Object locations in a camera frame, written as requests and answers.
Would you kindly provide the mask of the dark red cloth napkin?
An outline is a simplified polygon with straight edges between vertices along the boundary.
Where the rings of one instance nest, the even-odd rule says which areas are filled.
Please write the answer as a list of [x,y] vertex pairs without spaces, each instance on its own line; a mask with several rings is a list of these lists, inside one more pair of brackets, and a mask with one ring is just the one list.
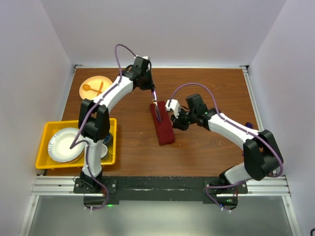
[[153,117],[159,145],[168,145],[175,142],[175,134],[168,112],[165,110],[165,105],[165,101],[159,101],[157,103],[161,118],[161,121],[159,121],[156,115],[156,106],[153,103],[150,104],[150,110]]

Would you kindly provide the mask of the purple iridescent utensil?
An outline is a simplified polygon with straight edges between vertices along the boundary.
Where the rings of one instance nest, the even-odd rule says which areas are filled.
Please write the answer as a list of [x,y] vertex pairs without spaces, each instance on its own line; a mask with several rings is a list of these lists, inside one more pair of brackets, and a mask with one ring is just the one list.
[[245,126],[247,128],[253,129],[253,124],[251,122],[246,122]]

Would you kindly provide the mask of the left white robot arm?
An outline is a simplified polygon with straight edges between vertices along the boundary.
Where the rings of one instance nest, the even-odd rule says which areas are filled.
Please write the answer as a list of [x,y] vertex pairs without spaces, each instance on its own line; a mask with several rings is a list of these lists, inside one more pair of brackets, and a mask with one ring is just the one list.
[[91,193],[101,192],[102,145],[110,131],[110,112],[114,106],[135,88],[150,90],[156,103],[156,91],[152,78],[152,64],[149,57],[136,56],[134,63],[122,70],[114,83],[93,100],[84,99],[80,107],[79,143],[85,145],[84,165],[79,177],[79,187]]

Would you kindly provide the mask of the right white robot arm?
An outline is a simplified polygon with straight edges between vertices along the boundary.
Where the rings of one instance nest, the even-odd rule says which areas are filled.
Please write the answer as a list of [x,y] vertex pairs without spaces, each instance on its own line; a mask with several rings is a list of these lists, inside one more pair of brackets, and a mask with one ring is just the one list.
[[166,102],[166,111],[173,113],[173,128],[186,131],[191,124],[197,124],[222,135],[243,151],[243,162],[220,174],[217,188],[222,192],[231,193],[237,184],[246,180],[260,181],[276,169],[279,169],[279,175],[283,173],[284,160],[271,131],[254,130],[231,120],[217,108],[209,109],[197,93],[188,96],[186,103],[187,110],[178,100]]

